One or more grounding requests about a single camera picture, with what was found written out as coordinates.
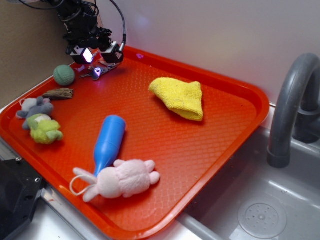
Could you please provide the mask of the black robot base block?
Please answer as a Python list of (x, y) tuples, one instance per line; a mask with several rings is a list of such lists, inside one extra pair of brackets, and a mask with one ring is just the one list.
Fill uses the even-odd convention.
[(0, 162), (0, 238), (12, 240), (33, 221), (44, 187), (42, 176), (22, 157)]

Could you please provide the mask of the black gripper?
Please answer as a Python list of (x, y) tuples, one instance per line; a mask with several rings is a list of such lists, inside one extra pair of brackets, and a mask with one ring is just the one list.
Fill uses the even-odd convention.
[(80, 65), (91, 64), (91, 49), (99, 49), (102, 58), (108, 64), (122, 63), (124, 60), (123, 44), (111, 40), (112, 32), (99, 27), (99, 8), (95, 0), (55, 1), (59, 20), (65, 25), (63, 39), (68, 42), (66, 54)]

